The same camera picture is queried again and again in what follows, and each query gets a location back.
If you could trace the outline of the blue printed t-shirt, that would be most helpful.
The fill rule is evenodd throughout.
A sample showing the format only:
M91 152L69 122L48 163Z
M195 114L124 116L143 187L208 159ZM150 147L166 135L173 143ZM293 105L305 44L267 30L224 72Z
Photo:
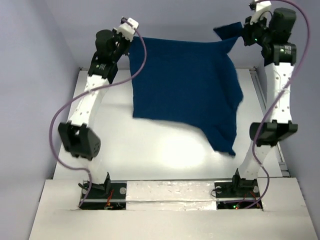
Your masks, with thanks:
M244 95L229 52L242 29L240 22L216 27L216 42L134 37L133 117L196 127L213 150L234 156Z

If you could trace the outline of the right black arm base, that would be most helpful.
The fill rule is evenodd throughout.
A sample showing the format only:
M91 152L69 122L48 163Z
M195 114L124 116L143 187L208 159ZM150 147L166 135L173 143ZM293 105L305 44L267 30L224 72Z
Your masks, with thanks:
M235 193L231 191L232 183L230 181L218 181L214 183L210 195L216 201L218 210L241 210L241 209L258 209L263 210L260 193L247 191L246 193Z

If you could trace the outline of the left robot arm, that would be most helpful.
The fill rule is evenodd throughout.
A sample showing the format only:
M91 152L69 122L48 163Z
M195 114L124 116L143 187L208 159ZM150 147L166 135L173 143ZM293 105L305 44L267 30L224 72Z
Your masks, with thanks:
M92 185L97 196L104 198L110 194L110 176L102 170L102 165L94 158L101 149L101 139L93 131L93 125L100 104L118 72L117 62L127 55L135 34L134 29L100 30L96 33L95 47L87 73L85 92L73 114L66 123L58 125L58 133L63 147L72 157L90 170L92 179L82 185L87 189Z

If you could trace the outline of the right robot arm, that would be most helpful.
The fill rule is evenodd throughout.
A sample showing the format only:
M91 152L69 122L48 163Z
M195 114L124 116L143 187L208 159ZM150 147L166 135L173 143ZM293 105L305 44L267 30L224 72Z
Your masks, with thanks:
M276 8L271 19L266 14L271 2L251 3L254 11L246 18L242 38L246 46L258 44L264 59L267 77L266 113L261 122L253 122L249 128L251 143L244 161L236 170L230 183L235 196L242 196L257 188L257 178L265 158L278 142L290 137L298 130L292 122L290 108L290 86L297 60L297 47L289 42L296 21L296 12L288 8Z

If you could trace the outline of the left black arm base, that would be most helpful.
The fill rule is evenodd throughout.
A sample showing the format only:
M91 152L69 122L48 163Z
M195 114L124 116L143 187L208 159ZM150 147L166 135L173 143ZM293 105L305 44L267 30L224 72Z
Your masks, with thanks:
M80 206L82 210L126 210L126 181L111 181L109 193L94 187Z

